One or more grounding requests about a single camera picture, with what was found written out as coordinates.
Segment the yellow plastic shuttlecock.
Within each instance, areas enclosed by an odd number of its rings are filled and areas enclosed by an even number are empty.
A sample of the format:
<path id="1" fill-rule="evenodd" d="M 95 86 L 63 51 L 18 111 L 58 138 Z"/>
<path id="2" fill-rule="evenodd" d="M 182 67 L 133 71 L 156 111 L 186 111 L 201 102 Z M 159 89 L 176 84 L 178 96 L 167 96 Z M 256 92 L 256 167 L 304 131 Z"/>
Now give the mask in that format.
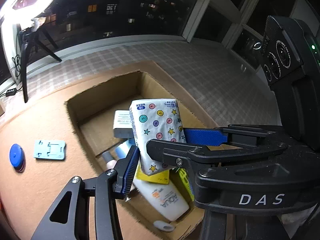
<path id="1" fill-rule="evenodd" d="M 191 184 L 189 182 L 189 177 L 188 177 L 186 170 L 183 168 L 178 168 L 177 173 L 178 173 L 185 189 L 187 190 L 191 200 L 194 201 L 195 198 L 194 198 L 193 190 L 191 188 Z"/>

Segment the yellow black notepad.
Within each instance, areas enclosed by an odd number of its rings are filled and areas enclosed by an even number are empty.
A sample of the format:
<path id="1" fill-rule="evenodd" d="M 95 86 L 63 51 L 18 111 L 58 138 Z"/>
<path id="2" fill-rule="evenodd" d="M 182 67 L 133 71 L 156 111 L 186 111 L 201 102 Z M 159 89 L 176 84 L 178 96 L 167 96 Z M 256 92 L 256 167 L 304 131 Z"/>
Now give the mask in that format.
<path id="1" fill-rule="evenodd" d="M 138 165 L 137 171 L 136 171 L 136 178 L 139 180 L 147 181 L 149 183 L 168 185 L 169 184 L 169 170 L 147 176 L 146 174 L 143 173 L 140 165 Z"/>

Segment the white patterned tissue pack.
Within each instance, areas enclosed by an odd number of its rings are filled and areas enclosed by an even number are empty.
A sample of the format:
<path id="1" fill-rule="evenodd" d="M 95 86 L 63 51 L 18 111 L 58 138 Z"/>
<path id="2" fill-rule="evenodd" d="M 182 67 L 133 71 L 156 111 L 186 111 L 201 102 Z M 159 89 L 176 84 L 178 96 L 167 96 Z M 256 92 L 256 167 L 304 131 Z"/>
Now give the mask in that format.
<path id="1" fill-rule="evenodd" d="M 129 114 L 136 146 L 140 150 L 140 167 L 147 176 L 163 172 L 170 166 L 154 161 L 146 151 L 151 139 L 185 142 L 183 125 L 176 99 L 133 100 Z"/>

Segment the white blue-capped sunscreen bottle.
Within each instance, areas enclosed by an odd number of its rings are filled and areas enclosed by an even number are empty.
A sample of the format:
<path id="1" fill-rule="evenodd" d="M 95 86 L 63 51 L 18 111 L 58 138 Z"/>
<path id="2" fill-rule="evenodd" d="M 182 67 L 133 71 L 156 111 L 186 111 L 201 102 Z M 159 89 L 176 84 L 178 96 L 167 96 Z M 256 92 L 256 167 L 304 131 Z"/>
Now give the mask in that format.
<path id="1" fill-rule="evenodd" d="M 149 183 L 137 179 L 135 174 L 133 184 L 138 192 L 129 202 L 135 213 L 149 219 L 162 216 L 173 222 L 189 210 L 187 201 L 171 180 L 168 185 Z"/>

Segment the white usb charger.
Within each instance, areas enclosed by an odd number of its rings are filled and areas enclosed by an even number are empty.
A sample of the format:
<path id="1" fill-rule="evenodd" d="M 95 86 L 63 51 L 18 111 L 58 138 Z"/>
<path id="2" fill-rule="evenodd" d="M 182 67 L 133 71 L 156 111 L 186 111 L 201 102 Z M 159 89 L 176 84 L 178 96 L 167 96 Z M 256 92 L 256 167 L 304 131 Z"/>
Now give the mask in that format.
<path id="1" fill-rule="evenodd" d="M 115 111 L 113 120 L 113 135 L 115 138 L 120 139 L 130 139 L 134 137 L 129 111 Z"/>

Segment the small pink lotion bottle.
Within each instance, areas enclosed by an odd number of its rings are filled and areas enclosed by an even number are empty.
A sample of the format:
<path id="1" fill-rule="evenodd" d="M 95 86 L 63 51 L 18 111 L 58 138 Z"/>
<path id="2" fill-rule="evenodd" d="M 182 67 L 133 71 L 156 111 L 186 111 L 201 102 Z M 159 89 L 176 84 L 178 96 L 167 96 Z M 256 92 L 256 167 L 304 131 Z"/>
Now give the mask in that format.
<path id="1" fill-rule="evenodd" d="M 114 169 L 117 161 L 116 161 L 116 159 L 114 159 L 114 157 L 111 155 L 111 153 L 108 151 L 105 151 L 102 153 L 101 156 L 106 163 L 106 169 L 107 170 Z"/>

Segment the brown cardboard box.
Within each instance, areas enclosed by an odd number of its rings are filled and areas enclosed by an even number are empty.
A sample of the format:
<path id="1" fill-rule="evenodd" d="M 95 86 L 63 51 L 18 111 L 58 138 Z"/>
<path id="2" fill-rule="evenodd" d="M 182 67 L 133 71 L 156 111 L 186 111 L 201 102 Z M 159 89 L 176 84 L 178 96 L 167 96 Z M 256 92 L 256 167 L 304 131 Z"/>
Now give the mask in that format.
<path id="1" fill-rule="evenodd" d="M 144 148 L 151 139 L 186 141 L 185 128 L 214 128 L 217 123 L 196 100 L 153 61 L 129 64 L 79 80 L 65 89 L 66 107 L 80 145 L 97 172 L 103 169 L 101 153 L 116 150 L 113 129 L 117 110 L 132 111 L 131 137 Z M 161 239 L 185 239 L 202 222 L 204 211 L 189 209 L 164 232 L 153 226 L 164 217 L 139 192 L 117 201 L 123 236 L 146 238 L 151 231 Z"/>

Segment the blue round tape measure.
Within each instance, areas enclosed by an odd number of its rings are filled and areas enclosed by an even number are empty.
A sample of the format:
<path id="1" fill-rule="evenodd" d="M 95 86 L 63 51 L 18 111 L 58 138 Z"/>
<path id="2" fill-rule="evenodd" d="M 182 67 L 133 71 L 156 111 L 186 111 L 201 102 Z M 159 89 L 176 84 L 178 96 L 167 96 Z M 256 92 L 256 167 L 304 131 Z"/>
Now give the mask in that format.
<path id="1" fill-rule="evenodd" d="M 9 160 L 16 172 L 23 172 L 25 168 L 25 155 L 18 144 L 13 144 L 9 152 Z"/>

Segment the black power strip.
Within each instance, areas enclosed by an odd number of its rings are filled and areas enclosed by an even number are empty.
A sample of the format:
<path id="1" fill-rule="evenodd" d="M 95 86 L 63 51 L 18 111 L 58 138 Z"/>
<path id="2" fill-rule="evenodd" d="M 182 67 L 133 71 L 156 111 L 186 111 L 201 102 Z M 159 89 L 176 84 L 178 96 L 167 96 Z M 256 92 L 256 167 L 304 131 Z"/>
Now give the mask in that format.
<path id="1" fill-rule="evenodd" d="M 17 93 L 17 88 L 8 89 L 5 93 L 6 97 L 13 96 Z"/>

